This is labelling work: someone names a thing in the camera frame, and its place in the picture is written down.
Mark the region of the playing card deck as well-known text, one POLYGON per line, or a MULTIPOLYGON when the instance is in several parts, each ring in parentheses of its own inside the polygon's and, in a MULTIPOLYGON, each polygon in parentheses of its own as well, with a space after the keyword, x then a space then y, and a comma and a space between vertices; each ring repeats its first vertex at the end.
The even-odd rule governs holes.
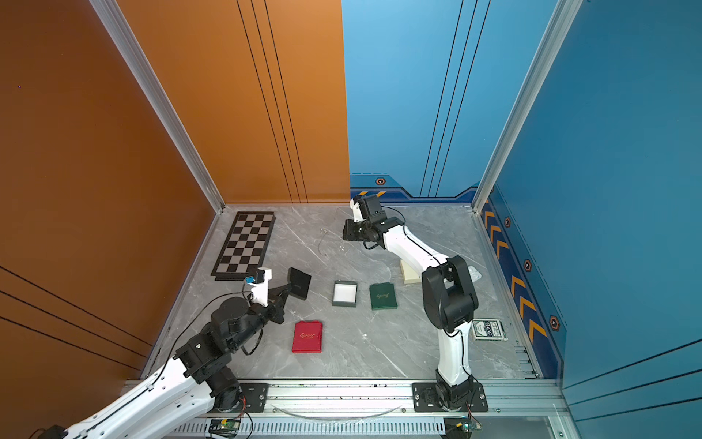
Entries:
POLYGON ((506 341, 508 337, 499 319, 474 319, 471 322, 473 337, 479 341, 506 341))

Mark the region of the circuit board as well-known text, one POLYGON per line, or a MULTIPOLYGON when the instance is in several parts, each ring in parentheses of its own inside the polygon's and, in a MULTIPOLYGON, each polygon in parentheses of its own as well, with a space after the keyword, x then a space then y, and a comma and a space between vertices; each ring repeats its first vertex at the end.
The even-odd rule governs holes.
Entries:
POLYGON ((455 418, 455 417, 445 417, 444 418, 444 434, 443 439, 471 439, 473 434, 476 432, 481 432, 483 430, 482 424, 480 424, 475 418, 455 418))
POLYGON ((212 418, 208 426, 208 438, 235 438, 239 435, 241 420, 235 418, 212 418))

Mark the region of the aluminium corner post right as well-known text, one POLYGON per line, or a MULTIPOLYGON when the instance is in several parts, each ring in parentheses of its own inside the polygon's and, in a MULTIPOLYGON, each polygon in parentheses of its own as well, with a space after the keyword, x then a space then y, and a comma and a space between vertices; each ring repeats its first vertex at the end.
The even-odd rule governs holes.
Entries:
POLYGON ((528 119, 533 104, 539 96, 582 3, 582 0, 557 2, 473 198, 472 208, 475 214, 482 212, 489 195, 497 184, 497 179, 517 142, 523 125, 528 119))

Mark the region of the green jewelry box base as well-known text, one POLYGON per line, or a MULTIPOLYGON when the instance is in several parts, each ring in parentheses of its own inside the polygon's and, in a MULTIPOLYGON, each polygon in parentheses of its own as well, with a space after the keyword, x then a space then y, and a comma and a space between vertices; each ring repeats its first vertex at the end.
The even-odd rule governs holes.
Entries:
POLYGON ((358 284, 350 281, 335 281, 332 305, 334 307, 356 307, 358 284))

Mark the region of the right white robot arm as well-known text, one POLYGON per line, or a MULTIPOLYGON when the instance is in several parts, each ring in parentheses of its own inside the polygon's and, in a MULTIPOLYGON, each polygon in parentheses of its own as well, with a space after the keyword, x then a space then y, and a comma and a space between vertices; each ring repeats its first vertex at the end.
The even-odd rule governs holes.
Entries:
POLYGON ((348 219, 343 239, 391 252, 420 275, 423 308, 438 335, 439 402, 447 411, 473 408, 480 400, 480 382, 469 364, 468 333, 479 301, 465 259, 433 250, 396 218, 378 222, 348 219))

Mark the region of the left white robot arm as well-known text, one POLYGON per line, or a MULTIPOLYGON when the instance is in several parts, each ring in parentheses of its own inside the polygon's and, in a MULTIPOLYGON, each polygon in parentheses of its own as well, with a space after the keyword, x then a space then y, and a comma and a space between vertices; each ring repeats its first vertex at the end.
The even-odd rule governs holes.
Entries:
POLYGON ((70 427, 53 425, 40 438, 161 438, 217 404, 231 408, 239 382, 229 368, 232 356, 266 324, 281 324, 288 296, 305 300, 291 284, 275 287, 269 305, 244 296, 224 300, 199 333, 175 349, 153 377, 112 404, 70 427))

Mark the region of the left circuit board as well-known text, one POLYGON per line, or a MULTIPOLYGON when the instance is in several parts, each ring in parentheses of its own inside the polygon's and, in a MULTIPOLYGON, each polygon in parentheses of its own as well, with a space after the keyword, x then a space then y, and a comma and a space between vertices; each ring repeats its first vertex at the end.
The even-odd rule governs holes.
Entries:
POLYGON ((235 438, 239 435, 241 420, 235 418, 212 418, 208 426, 208 438, 235 438))

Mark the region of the black white chessboard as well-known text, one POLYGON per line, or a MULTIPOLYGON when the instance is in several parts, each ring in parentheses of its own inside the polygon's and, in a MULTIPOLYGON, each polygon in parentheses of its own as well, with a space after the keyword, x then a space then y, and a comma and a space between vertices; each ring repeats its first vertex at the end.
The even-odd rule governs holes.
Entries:
POLYGON ((241 282, 262 266, 275 223, 273 211, 238 211, 213 266, 216 281, 241 282))

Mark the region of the red booklet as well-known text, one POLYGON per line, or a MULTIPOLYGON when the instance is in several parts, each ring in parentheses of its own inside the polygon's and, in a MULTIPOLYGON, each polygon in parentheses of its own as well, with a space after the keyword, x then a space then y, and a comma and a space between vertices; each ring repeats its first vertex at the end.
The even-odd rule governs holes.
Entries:
POLYGON ((324 325, 320 321, 300 321, 294 327, 292 353, 321 353, 324 325))

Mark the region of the right circuit board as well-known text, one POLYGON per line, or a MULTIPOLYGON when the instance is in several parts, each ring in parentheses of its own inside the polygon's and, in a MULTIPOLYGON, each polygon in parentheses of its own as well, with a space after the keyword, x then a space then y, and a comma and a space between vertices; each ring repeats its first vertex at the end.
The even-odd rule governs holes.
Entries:
POLYGON ((480 424, 475 418, 455 418, 455 417, 445 417, 444 418, 444 434, 443 439, 471 439, 473 434, 476 432, 481 432, 483 430, 482 424, 480 424))

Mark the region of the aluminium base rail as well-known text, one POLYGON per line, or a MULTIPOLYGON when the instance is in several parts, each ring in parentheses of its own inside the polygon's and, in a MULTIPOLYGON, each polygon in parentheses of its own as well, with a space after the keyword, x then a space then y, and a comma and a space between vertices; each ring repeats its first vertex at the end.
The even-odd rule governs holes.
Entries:
POLYGON ((303 420, 382 416, 554 417, 570 414, 553 380, 481 379, 457 409, 439 402, 433 380, 241 380, 256 415, 303 420))

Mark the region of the green booklet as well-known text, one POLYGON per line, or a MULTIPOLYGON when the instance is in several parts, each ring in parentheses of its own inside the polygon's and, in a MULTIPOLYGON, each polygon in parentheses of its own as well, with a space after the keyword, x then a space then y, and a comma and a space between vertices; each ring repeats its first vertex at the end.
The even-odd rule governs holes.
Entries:
POLYGON ((371 309, 389 310, 397 309, 398 302, 393 283, 374 284, 369 287, 371 309))

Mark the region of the clear plastic earphone case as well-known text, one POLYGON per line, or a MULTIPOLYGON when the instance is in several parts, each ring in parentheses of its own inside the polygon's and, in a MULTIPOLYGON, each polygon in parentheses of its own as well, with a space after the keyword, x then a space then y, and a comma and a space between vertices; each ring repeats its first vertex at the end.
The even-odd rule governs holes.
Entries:
POLYGON ((474 266, 469 266, 468 269, 473 282, 477 282, 482 278, 482 274, 474 266))

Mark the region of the aluminium corner post left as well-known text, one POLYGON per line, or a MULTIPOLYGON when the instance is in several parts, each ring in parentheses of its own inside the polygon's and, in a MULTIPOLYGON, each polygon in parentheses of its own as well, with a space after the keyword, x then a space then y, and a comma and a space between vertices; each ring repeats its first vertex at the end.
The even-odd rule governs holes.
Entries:
POLYGON ((208 203, 220 214, 226 203, 122 9, 113 0, 91 0, 90 4, 208 203))

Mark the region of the aluminium corner post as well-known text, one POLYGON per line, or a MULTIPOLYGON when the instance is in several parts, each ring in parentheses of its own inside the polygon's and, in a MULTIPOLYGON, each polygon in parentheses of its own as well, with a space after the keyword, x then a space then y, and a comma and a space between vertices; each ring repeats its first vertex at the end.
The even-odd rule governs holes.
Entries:
POLYGON ((226 203, 122 9, 113 0, 91 0, 90 4, 208 203, 220 214, 226 203))
POLYGON ((523 125, 528 119, 533 104, 539 96, 582 3, 582 0, 557 2, 473 198, 472 208, 475 214, 482 212, 489 195, 497 184, 497 179, 517 142, 523 125))

